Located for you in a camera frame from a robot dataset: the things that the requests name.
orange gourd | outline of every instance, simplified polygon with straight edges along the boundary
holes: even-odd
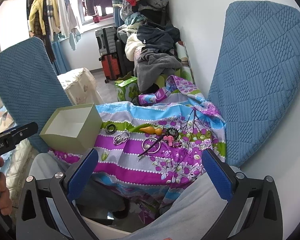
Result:
[[[148,126],[148,127],[145,127],[145,128],[140,128],[139,130],[142,131],[142,132],[148,133],[148,134],[156,134],[156,135],[159,135],[159,136],[162,135],[162,129],[161,128],[154,129],[152,126]]]

gray towel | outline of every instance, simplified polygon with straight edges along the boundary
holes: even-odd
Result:
[[[161,74],[173,75],[181,66],[182,64],[174,56],[145,49],[134,68],[140,92],[151,87]]]

black shoe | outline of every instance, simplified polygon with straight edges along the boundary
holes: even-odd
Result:
[[[116,211],[116,212],[112,212],[112,215],[115,218],[118,219],[124,219],[128,216],[129,214],[129,209],[130,209],[130,201],[127,198],[123,198],[124,201],[124,206],[126,207],[124,210],[122,211]]]

blue chair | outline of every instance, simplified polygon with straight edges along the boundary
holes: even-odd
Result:
[[[18,125],[38,124],[38,133],[29,141],[39,152],[47,152],[48,145],[39,134],[53,112],[71,106],[71,102],[39,38],[22,41],[0,53],[0,98]]]
[[[226,162],[240,166],[269,137],[300,83],[300,12],[269,1],[226,11],[208,100],[226,120]]]

finger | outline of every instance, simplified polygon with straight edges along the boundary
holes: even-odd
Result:
[[[11,215],[12,213],[12,203],[9,207],[1,209],[1,214],[4,216]]]
[[[6,189],[6,176],[0,172],[0,192],[4,192]]]
[[[2,192],[0,197],[0,209],[7,208],[12,204],[12,201],[10,200],[10,192],[8,189],[6,189],[4,192]]]
[[[2,167],[4,165],[4,160],[2,157],[0,157],[0,167]]]

